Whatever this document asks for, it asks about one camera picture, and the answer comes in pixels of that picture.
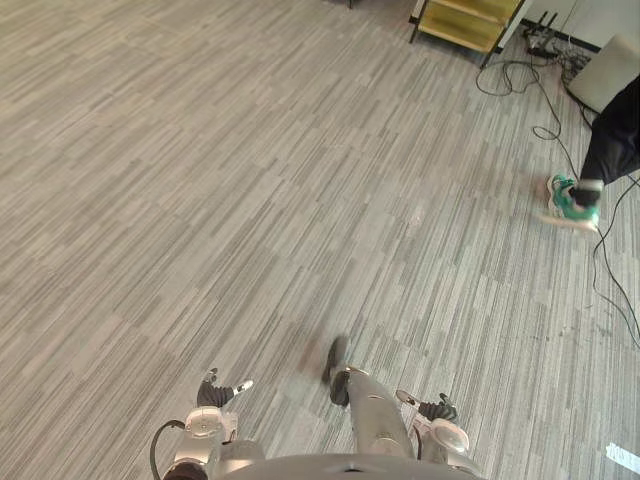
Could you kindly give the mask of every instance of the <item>gray striped carpet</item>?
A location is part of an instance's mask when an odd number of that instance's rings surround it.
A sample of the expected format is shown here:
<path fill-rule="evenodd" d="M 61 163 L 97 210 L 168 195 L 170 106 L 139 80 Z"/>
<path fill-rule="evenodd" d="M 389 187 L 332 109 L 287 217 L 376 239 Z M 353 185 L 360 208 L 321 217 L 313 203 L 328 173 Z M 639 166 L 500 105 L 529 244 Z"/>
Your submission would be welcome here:
<path fill-rule="evenodd" d="M 544 99 L 409 45 L 413 4 L 0 0 L 0 477 L 149 479 L 211 366 L 255 380 L 230 408 L 269 456 L 349 451 L 319 382 L 346 333 L 390 389 L 450 394 L 490 478 L 632 478 L 604 452 L 640 452 L 638 352 L 595 237 L 535 218 L 569 172 Z M 608 241 L 636 308 L 639 211 Z"/>

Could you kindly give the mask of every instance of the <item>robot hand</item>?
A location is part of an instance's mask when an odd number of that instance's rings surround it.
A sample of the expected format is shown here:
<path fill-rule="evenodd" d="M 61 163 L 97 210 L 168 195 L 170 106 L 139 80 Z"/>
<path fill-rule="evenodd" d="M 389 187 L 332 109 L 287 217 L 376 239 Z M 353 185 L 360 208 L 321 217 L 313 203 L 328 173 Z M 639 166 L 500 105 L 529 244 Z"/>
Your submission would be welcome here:
<path fill-rule="evenodd" d="M 235 388 L 214 387 L 213 384 L 217 380 L 217 373 L 218 369 L 214 368 L 212 370 L 209 370 L 204 379 L 202 379 L 202 383 L 200 384 L 200 388 L 198 389 L 198 407 L 222 408 L 238 393 L 244 392 L 245 390 L 253 386 L 253 381 L 247 380 L 246 382 L 241 383 Z"/>

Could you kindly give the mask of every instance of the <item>black pants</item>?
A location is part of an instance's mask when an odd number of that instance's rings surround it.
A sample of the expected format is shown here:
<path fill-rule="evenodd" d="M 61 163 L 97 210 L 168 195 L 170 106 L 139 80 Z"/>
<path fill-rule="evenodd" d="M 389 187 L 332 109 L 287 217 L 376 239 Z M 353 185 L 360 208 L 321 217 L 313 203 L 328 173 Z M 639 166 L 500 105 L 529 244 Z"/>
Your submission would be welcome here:
<path fill-rule="evenodd" d="M 580 179 L 605 185 L 640 168 L 640 77 L 618 93 L 593 122 Z"/>

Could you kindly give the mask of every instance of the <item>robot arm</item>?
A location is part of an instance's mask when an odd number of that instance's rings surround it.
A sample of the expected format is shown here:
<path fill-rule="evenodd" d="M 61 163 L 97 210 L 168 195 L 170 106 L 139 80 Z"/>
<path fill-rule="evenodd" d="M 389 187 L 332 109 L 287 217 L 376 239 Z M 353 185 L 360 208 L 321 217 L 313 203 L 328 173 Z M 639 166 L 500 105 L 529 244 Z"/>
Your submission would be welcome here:
<path fill-rule="evenodd" d="M 151 443 L 150 463 L 154 480 L 160 480 L 155 463 L 155 447 L 164 428 L 178 427 L 184 430 L 182 441 L 176 452 L 173 465 L 162 480 L 208 480 L 211 469 L 220 454 L 223 442 L 236 438 L 238 418 L 235 414 L 223 413 L 221 408 L 234 396 L 253 385 L 251 380 L 232 387 L 214 387 L 217 369 L 210 370 L 200 384 L 197 407 L 184 423 L 172 420 L 163 425 Z"/>

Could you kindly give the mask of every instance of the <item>person's leg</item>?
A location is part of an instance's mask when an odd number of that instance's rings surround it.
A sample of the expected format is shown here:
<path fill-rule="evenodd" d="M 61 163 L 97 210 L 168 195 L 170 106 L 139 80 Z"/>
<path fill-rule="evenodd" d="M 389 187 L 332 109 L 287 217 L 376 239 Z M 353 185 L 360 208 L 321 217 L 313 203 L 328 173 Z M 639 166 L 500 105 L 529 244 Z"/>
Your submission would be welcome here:
<path fill-rule="evenodd" d="M 593 122 L 577 183 L 561 175 L 549 179 L 549 206 L 565 224 L 595 230 L 604 186 L 640 168 L 639 90 L 640 77 L 636 77 Z"/>
<path fill-rule="evenodd" d="M 640 168 L 639 90 L 636 77 L 594 120 L 580 181 L 572 192 L 578 205 L 595 205 L 605 185 Z"/>

